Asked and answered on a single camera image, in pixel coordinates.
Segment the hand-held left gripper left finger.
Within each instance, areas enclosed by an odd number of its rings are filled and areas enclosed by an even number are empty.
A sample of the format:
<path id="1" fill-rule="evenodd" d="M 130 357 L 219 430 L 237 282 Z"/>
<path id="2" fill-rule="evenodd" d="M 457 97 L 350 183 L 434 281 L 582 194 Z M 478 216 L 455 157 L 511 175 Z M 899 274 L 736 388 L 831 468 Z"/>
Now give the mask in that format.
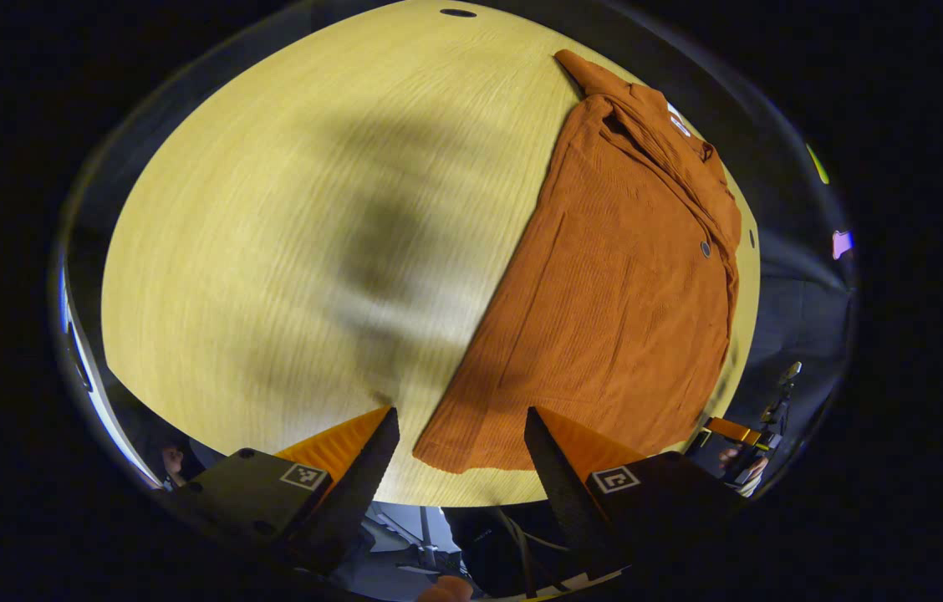
<path id="1" fill-rule="evenodd" d="M 383 406 L 276 454 L 239 449 L 158 502 L 243 556 L 326 575 L 357 541 L 399 441 L 398 411 Z"/>

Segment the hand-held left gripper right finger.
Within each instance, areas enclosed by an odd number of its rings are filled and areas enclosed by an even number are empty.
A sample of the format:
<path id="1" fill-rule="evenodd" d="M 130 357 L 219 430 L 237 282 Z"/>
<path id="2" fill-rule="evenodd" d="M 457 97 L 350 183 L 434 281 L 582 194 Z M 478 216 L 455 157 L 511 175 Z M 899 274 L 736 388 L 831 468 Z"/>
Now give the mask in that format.
<path id="1" fill-rule="evenodd" d="M 685 455 L 644 457 L 548 408 L 528 409 L 524 441 L 590 578 L 689 573 L 701 546 L 744 507 L 743 496 Z"/>

